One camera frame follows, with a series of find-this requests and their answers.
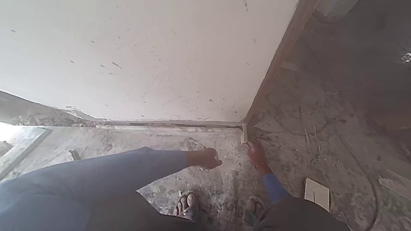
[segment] debris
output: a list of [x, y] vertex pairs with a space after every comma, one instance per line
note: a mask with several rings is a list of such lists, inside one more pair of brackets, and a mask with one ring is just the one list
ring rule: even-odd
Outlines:
[[69, 150], [69, 153], [72, 155], [73, 160], [80, 160], [80, 154], [76, 150]]
[[81, 123], [81, 124], [73, 124], [72, 127], [84, 127], [84, 123]]
[[291, 71], [298, 71], [299, 70], [299, 67], [296, 64], [292, 63], [292, 62], [283, 62], [282, 65], [281, 65], [281, 68], [285, 68], [285, 69], [288, 69], [288, 70], [291, 70]]
[[379, 176], [378, 182], [382, 186], [398, 193], [399, 195], [409, 199], [411, 201], [411, 180], [391, 171], [388, 169], [390, 174], [388, 179]]

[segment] wooden strip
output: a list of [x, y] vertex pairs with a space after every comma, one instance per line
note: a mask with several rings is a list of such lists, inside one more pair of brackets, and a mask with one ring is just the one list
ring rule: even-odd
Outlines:
[[264, 95], [269, 92], [269, 87], [274, 80], [275, 75], [281, 69], [284, 60], [287, 58], [288, 53], [295, 42], [300, 37], [302, 31], [304, 30], [305, 24], [307, 24], [312, 12], [315, 9], [319, 0], [300, 0], [297, 5], [297, 9], [292, 17], [290, 24], [284, 34], [281, 43], [275, 52], [274, 58], [268, 68], [266, 77], [263, 79], [260, 88], [251, 104], [250, 110], [247, 116], [242, 120], [242, 122], [250, 123], [251, 118], [254, 114], [260, 111]]
[[305, 180], [304, 199], [316, 203], [328, 212], [330, 211], [330, 190], [309, 178]]
[[411, 180], [396, 174], [391, 170], [388, 170], [388, 172], [390, 173], [389, 178], [380, 177], [378, 182], [380, 182], [382, 186], [387, 187], [411, 201]]

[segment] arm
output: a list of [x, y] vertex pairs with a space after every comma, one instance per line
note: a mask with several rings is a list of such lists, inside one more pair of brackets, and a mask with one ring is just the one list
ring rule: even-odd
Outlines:
[[245, 145], [247, 154], [251, 162], [257, 167], [258, 172], [263, 178], [264, 185], [270, 195], [272, 203], [291, 196], [287, 190], [281, 185], [277, 176], [274, 175], [267, 164], [267, 158], [264, 153], [264, 148], [259, 142], [249, 141]]
[[221, 165], [212, 148], [162, 151], [140, 148], [120, 154], [57, 164], [5, 182], [14, 193], [51, 194], [90, 202], [121, 196], [190, 166]]

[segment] concrete floor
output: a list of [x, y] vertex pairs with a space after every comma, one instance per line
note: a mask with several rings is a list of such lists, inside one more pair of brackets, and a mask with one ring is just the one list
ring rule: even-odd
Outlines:
[[[353, 230], [411, 230], [411, 201], [378, 183], [390, 169], [411, 179], [411, 164], [396, 143], [368, 126], [336, 86], [322, 78], [319, 64], [299, 41], [266, 95], [251, 136], [261, 140], [269, 165], [284, 187], [302, 197], [305, 178], [331, 191], [330, 212]], [[205, 220], [214, 230], [241, 230], [244, 200], [250, 195], [268, 204], [268, 195], [240, 147], [240, 130], [173, 128], [111, 131], [90, 127], [50, 127], [53, 132], [8, 178], [40, 167], [80, 158], [114, 154], [143, 146], [154, 149], [217, 149], [223, 165], [215, 170], [186, 169], [139, 192], [160, 212], [170, 214], [178, 191], [201, 199]]]

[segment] white wall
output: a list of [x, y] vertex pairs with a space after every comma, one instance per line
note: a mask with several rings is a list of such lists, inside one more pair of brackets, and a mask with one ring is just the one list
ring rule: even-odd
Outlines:
[[86, 118], [240, 121], [297, 1], [3, 1], [0, 90]]

